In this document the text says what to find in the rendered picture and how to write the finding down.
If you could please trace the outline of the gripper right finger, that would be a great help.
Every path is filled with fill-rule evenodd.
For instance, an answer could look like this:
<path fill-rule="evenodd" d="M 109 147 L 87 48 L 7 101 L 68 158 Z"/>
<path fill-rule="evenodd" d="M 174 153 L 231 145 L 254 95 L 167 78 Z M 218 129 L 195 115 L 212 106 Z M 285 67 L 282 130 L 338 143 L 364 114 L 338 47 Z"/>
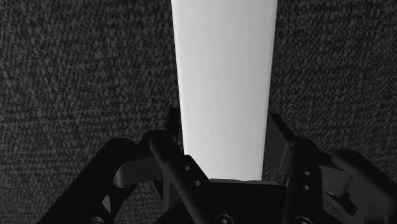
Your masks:
<path fill-rule="evenodd" d="M 324 210 L 324 199 L 349 224 L 397 224 L 397 183 L 360 153 L 324 153 L 276 113 L 267 116 L 265 149 L 284 176 L 282 224 L 342 224 Z"/>

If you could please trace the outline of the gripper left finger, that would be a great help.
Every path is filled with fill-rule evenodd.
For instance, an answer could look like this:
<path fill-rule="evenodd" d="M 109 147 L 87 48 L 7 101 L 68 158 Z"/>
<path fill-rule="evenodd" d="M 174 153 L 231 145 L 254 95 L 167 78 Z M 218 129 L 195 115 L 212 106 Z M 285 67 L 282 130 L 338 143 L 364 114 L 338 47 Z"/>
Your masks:
<path fill-rule="evenodd" d="M 164 214 L 154 224 L 212 224 L 206 202 L 210 181 L 177 144 L 178 108 L 166 126 L 107 141 L 37 224 L 116 224 L 116 216 L 139 183 L 162 184 Z"/>

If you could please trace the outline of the white tall tapered cylinder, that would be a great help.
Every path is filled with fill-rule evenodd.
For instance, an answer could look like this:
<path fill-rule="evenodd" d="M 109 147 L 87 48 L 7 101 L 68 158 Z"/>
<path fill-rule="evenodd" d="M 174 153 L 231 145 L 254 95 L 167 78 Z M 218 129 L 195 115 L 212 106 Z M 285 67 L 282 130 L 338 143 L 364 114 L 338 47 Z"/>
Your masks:
<path fill-rule="evenodd" d="M 171 0 L 184 152 L 261 180 L 278 0 Z"/>

